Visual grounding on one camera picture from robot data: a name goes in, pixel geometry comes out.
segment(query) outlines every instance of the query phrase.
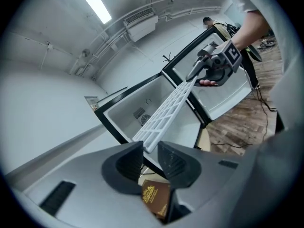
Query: fridge door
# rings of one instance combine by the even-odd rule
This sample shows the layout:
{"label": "fridge door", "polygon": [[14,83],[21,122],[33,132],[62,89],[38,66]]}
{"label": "fridge door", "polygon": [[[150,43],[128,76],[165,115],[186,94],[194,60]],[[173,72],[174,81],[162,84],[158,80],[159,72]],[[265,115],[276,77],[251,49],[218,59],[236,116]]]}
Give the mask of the fridge door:
{"label": "fridge door", "polygon": [[[163,69],[171,80],[181,84],[186,75],[191,71],[193,63],[197,59],[197,53],[211,42],[220,45],[226,39],[221,33],[212,27],[198,36],[185,47]],[[205,75],[205,70],[199,74],[199,78]],[[201,118],[207,124],[222,116],[232,107],[238,104],[251,92],[251,85],[243,68],[239,67],[236,73],[221,87],[194,87],[188,99],[195,107]]]}

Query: wooden floor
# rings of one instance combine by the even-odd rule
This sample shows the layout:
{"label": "wooden floor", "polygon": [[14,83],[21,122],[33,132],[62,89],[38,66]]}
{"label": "wooden floor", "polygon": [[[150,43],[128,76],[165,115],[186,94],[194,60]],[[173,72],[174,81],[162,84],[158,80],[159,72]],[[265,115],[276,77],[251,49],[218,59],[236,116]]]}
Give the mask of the wooden floor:
{"label": "wooden floor", "polygon": [[[276,45],[260,52],[260,55],[263,62],[252,60],[256,76],[260,81],[260,91],[263,99],[270,107],[274,107],[269,98],[269,91],[282,76],[281,53]],[[257,92],[253,91],[252,93],[257,98]],[[240,147],[249,143],[259,144],[262,142],[263,135],[266,132],[266,115],[262,110],[261,103],[254,98],[252,93],[225,115],[207,126],[211,143],[229,143]],[[268,114],[266,139],[275,133],[276,113],[270,112],[264,105],[263,107]],[[212,145],[211,150],[243,155],[246,147],[234,148],[229,145]]]}

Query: air conditioner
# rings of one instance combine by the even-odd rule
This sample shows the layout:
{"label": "air conditioner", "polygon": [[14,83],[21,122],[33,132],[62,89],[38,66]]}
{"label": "air conditioner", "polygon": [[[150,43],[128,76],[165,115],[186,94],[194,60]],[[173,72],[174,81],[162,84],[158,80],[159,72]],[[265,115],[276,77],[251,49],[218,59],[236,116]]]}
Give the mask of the air conditioner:
{"label": "air conditioner", "polygon": [[153,8],[148,8],[133,14],[123,22],[131,40],[135,42],[155,30],[158,16],[154,14]]}

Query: black vent slot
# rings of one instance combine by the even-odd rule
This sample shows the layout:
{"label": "black vent slot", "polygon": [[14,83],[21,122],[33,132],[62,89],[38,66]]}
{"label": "black vent slot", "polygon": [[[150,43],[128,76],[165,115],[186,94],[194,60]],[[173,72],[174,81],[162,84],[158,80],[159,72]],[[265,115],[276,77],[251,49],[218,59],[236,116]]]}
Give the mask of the black vent slot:
{"label": "black vent slot", "polygon": [[226,161],[226,160],[221,160],[219,162],[220,165],[232,168],[232,169],[236,169],[238,167],[238,163],[235,162],[231,162],[231,161]]}
{"label": "black vent slot", "polygon": [[48,214],[55,216],[75,186],[68,181],[60,182],[40,204],[40,207]]}
{"label": "black vent slot", "polygon": [[138,182],[141,174],[141,166],[143,162],[143,151],[140,148],[134,149],[126,155],[118,159],[116,168],[124,177]]}
{"label": "black vent slot", "polygon": [[141,195],[138,179],[143,162],[143,142],[125,143],[120,152],[108,157],[102,165],[102,176],[106,183],[120,193]]}
{"label": "black vent slot", "polygon": [[159,141],[158,162],[172,189],[186,188],[198,178],[201,166],[196,159],[174,148],[175,145]]}
{"label": "black vent slot", "polygon": [[166,162],[169,163],[162,167],[163,172],[169,180],[185,171],[186,162],[181,157],[167,149],[163,149],[162,153],[164,154],[164,158],[167,159]]}
{"label": "black vent slot", "polygon": [[133,116],[138,119],[142,114],[144,114],[145,110],[140,107],[136,112],[133,113]]}

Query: person's arm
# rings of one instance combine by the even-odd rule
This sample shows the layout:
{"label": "person's arm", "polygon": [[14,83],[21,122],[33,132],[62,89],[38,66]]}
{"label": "person's arm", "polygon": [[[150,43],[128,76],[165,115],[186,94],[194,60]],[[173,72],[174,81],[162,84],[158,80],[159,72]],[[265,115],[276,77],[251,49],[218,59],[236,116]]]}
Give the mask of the person's arm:
{"label": "person's arm", "polygon": [[269,25],[264,16],[258,11],[248,12],[243,26],[232,37],[232,42],[240,51],[251,45],[267,33]]}

